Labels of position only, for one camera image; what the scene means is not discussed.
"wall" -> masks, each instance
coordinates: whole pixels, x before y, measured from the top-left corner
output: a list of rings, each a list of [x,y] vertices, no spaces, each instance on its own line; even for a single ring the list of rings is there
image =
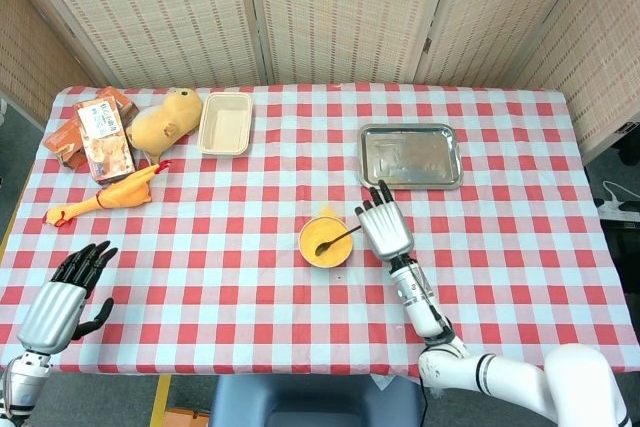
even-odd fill
[[[585,164],[640,111],[639,26],[640,0],[560,0],[515,69],[512,85],[565,94]]]
[[[245,0],[61,2],[119,87],[262,83]]]
[[[257,0],[275,83],[411,82],[437,0]]]
[[[60,90],[91,79],[28,0],[0,5],[0,91],[44,125]]]
[[[512,59],[557,0],[440,0],[416,82],[507,87]]]

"yellow plush toy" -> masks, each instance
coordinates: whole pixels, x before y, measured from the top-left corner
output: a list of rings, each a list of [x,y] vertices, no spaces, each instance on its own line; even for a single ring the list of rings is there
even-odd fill
[[[191,89],[178,89],[162,105],[142,110],[127,128],[129,142],[158,163],[162,153],[200,123],[202,101]]]

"snack box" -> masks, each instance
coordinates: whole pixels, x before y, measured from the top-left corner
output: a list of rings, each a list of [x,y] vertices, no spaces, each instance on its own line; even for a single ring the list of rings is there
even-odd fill
[[[87,100],[77,103],[75,109],[93,179],[107,184],[135,172],[116,100],[113,97]]]
[[[138,114],[136,105],[115,87],[100,89],[96,98],[101,97],[114,98],[124,126],[129,125]],[[80,119],[75,113],[58,130],[47,137],[43,144],[58,158],[62,165],[70,169],[77,169],[87,161],[80,135]]]

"food package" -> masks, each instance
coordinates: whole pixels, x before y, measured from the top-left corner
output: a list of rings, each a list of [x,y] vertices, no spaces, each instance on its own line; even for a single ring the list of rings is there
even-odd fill
[[[134,104],[129,97],[121,93],[115,87],[109,86],[104,89],[100,89],[96,94],[96,98],[99,99],[101,97],[113,97],[116,101],[118,112],[120,113],[120,120],[122,120],[122,125],[125,127],[131,123],[136,115],[138,115],[138,108],[136,107],[136,104]]]
[[[172,408],[164,413],[162,427],[207,427],[209,416],[192,410]]]
[[[100,89],[96,94],[96,98],[101,97],[113,97],[120,113],[122,125],[125,127],[138,114],[136,105],[115,87]],[[80,119],[75,115],[75,112],[73,117],[47,137],[43,143],[65,167],[77,169],[87,161],[80,135]]]
[[[46,138],[44,146],[53,152],[62,165],[70,169],[77,169],[87,161],[80,135],[80,119],[75,113]]]
[[[113,97],[87,100],[77,103],[75,109],[93,179],[107,184],[135,172],[116,100]]]

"box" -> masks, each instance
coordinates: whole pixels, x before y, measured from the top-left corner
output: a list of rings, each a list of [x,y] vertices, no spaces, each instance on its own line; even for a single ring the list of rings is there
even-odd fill
[[[243,92],[215,92],[204,103],[198,149],[203,154],[240,155],[249,146],[251,97]]]
[[[121,93],[115,87],[105,87],[100,89],[96,93],[96,99],[100,97],[113,97],[120,113],[120,120],[125,127],[131,123],[133,118],[138,115],[138,107],[134,104],[129,97]]]
[[[115,87],[100,89],[96,98],[101,97],[113,97],[124,126],[129,125],[138,115],[136,105]],[[62,165],[70,169],[77,169],[87,161],[80,135],[80,119],[75,113],[72,118],[62,124],[62,127],[47,137],[43,144],[58,158]]]
[[[87,161],[80,135],[80,119],[73,114],[62,127],[45,139],[44,146],[58,158],[65,167],[77,169]]]
[[[207,427],[209,416],[192,410],[172,408],[164,413],[162,427]]]
[[[135,172],[115,99],[103,97],[79,102],[75,109],[93,180],[107,184]]]

